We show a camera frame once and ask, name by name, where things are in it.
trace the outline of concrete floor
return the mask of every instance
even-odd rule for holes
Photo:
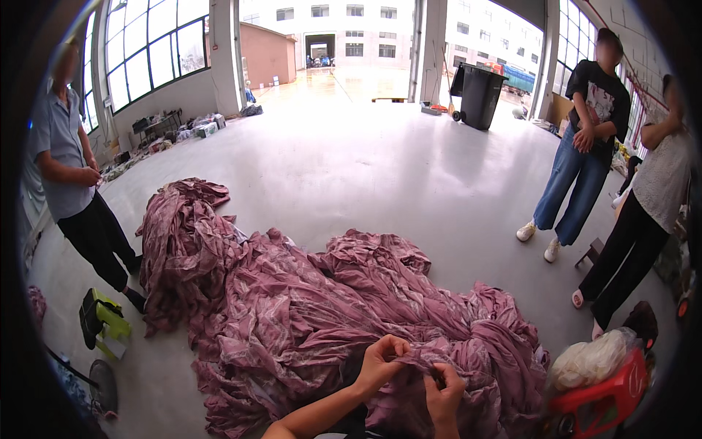
[[[498,112],[504,109],[498,105]],[[348,228],[408,237],[432,260],[431,279],[467,292],[475,280],[511,292],[524,317],[539,330],[555,358],[577,341],[590,339],[592,315],[575,310],[570,294],[589,267],[573,264],[614,225],[608,192],[623,177],[610,172],[583,231],[554,264],[543,259],[553,231],[527,244],[515,231],[530,218],[550,173],[558,139],[529,122],[495,119],[476,131],[447,116],[422,114],[415,105],[338,105],[326,108],[271,107],[240,119],[207,139],[193,139],[135,165],[100,189],[132,246],[150,196],[163,184],[197,176],[226,185],[232,200],[220,214],[237,214],[245,232],[274,226],[308,251]],[[323,127],[327,136],[310,136]],[[29,282],[46,296],[44,338],[88,371],[98,350],[82,340],[77,310],[89,287],[123,303],[134,334],[124,358],[113,367],[119,387],[120,420],[106,425],[111,438],[205,438],[204,395],[197,391],[181,329],[141,337],[145,326],[126,298],[110,291],[63,238],[45,230]],[[137,279],[130,285],[138,287]],[[668,366],[678,341],[675,304],[650,272],[611,327],[633,306],[648,300],[658,318],[654,347],[658,373]]]

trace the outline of black trousers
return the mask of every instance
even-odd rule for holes
[[[627,166],[626,180],[624,180],[624,183],[621,185],[621,188],[619,188],[619,195],[623,194],[626,188],[629,187],[629,185],[631,184],[631,179],[634,178],[634,174],[636,173],[636,166],[640,165],[643,162],[644,161],[637,156],[629,157],[629,165]]]
[[[78,253],[93,264],[98,276],[117,291],[126,287],[128,275],[114,254],[127,267],[134,266],[136,255],[117,218],[97,190],[93,201],[82,212],[58,220],[58,227]]]
[[[580,283],[583,299],[595,301],[590,309],[602,329],[644,279],[669,237],[630,190],[602,254]]]

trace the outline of hand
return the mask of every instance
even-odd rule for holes
[[[592,124],[584,124],[583,128],[573,136],[573,146],[582,154],[586,154],[592,149],[594,140],[595,127]]]
[[[441,374],[446,387],[439,390],[431,376],[424,376],[427,391],[427,409],[434,426],[456,423],[456,410],[463,398],[465,382],[458,376],[453,366],[446,363],[434,363],[434,368]]]
[[[361,373],[353,383],[364,395],[364,399],[373,396],[395,375],[404,363],[393,362],[391,359],[409,353],[409,343],[394,335],[386,335],[371,344],[363,356]]]
[[[80,168],[78,171],[80,173],[78,176],[79,185],[88,186],[90,188],[96,185],[98,180],[100,180],[100,173],[89,166]]]

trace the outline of woman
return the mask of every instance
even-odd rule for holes
[[[595,301],[591,308],[593,340],[602,335],[614,311],[653,266],[673,233],[683,202],[691,138],[682,124],[680,91],[669,74],[663,78],[663,97],[670,113],[662,122],[654,115],[652,123],[643,126],[641,143],[649,153],[631,183],[602,254],[571,297],[576,308],[584,301]]]

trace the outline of graphic t-shirt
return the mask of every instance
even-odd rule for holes
[[[573,99],[573,93],[579,91],[585,98],[585,105],[590,112],[592,124],[612,121],[616,135],[608,139],[595,138],[590,154],[596,156],[603,166],[609,168],[614,155],[614,137],[624,143],[629,122],[631,100],[629,92],[618,77],[611,77],[595,61],[582,60],[573,70],[568,81],[566,97]],[[577,133],[583,125],[575,107],[569,113],[573,132]]]

